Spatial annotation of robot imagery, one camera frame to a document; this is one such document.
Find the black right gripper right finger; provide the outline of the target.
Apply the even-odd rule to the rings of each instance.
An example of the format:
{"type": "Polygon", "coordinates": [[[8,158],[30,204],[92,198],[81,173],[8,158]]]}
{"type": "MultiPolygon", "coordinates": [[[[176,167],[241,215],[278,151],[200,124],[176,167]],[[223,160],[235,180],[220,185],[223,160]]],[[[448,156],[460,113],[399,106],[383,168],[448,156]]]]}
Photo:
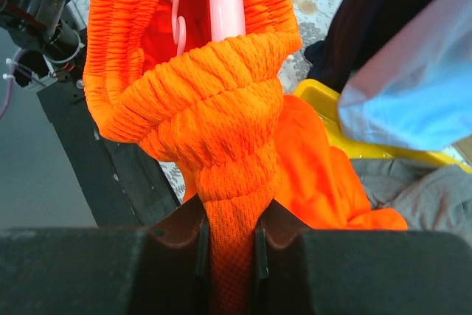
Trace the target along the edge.
{"type": "Polygon", "coordinates": [[[276,201],[255,232],[256,314],[469,314],[471,248],[445,232],[311,229],[276,201]]]}

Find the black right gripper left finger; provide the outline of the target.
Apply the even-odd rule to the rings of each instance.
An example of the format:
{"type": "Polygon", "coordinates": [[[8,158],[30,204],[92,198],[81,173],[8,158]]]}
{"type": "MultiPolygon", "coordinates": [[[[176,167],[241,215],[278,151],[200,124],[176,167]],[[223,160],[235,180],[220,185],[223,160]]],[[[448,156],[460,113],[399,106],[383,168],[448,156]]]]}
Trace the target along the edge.
{"type": "Polygon", "coordinates": [[[191,198],[152,227],[1,231],[3,314],[206,314],[209,225],[191,198]]]}

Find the orange shorts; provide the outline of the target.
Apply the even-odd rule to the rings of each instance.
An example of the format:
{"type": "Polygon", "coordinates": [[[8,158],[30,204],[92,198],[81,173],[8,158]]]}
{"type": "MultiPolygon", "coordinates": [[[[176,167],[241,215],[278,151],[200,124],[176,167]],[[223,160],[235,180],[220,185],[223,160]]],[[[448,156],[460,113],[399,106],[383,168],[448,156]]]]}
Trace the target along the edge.
{"type": "Polygon", "coordinates": [[[405,230],[374,210],[344,151],[278,78],[301,47],[291,0],[243,0],[246,34],[211,41],[208,0],[91,0],[84,71],[100,133],[175,162],[206,210],[212,311],[248,314],[254,230],[271,201],[314,229],[405,230]]]}

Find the pink wavy hanger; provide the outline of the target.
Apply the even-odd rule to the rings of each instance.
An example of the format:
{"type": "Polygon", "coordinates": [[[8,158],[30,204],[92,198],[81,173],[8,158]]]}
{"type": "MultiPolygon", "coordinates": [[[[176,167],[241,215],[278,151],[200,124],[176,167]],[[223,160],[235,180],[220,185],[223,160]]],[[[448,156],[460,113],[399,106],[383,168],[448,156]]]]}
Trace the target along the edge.
{"type": "MultiPolygon", "coordinates": [[[[185,18],[178,14],[180,0],[170,0],[171,25],[176,54],[184,53],[187,41],[185,18]]],[[[211,35],[213,41],[244,35],[246,22],[243,0],[209,0],[211,35]]]]}

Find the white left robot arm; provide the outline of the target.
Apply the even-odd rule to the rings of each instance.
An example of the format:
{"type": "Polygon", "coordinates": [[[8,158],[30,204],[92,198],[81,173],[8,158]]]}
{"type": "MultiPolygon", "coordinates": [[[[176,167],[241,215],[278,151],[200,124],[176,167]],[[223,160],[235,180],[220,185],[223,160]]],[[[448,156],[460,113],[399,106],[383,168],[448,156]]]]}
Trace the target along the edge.
{"type": "Polygon", "coordinates": [[[82,91],[86,25],[71,0],[1,0],[1,28],[20,48],[5,60],[9,82],[22,75],[26,86],[41,90],[53,83],[82,91]]]}

